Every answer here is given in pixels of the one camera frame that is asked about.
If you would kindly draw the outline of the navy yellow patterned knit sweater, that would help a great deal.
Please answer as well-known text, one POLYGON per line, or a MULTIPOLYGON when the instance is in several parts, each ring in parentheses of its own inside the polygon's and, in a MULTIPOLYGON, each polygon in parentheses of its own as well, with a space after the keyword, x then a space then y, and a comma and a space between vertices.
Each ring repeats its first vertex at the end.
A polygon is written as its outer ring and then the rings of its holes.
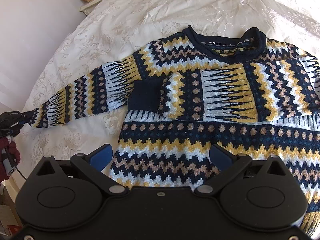
POLYGON ((47 128, 127 106, 110 176, 122 185, 190 186, 220 172, 218 144, 254 159, 278 155, 319 237, 319 61, 258 28, 240 38, 187 27, 61 88, 29 125, 47 128))

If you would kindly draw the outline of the dark red sleeve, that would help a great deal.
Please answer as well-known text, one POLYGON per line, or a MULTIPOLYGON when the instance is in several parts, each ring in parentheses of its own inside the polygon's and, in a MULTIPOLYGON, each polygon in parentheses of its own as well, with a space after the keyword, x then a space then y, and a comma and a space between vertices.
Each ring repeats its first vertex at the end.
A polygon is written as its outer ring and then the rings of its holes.
POLYGON ((1 183, 16 171, 20 161, 20 152, 13 137, 1 137, 1 183))

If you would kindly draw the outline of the cream bedside table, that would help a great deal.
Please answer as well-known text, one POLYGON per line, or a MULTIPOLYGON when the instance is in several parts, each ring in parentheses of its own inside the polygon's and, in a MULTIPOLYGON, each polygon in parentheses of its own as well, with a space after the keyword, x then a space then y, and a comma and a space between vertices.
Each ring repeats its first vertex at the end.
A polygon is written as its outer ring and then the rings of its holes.
POLYGON ((94 9, 95 7, 100 4, 103 0, 92 0, 85 5, 83 5, 79 11, 84 13, 86 16, 88 16, 94 9))

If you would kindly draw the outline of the cream floral bedspread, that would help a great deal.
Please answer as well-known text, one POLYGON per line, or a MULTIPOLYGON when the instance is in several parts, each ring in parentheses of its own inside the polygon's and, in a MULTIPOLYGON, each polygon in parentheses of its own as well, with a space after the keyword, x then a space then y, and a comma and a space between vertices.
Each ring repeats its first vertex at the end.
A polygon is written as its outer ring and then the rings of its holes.
MULTIPOLYGON (((61 88, 151 41, 191 27, 203 36, 240 38, 251 28, 319 59, 319 0, 104 0, 48 62, 26 102, 34 111, 61 88)), ((118 147, 127 106, 64 125, 27 125, 18 137, 27 176, 42 157, 67 159, 102 144, 118 147)))

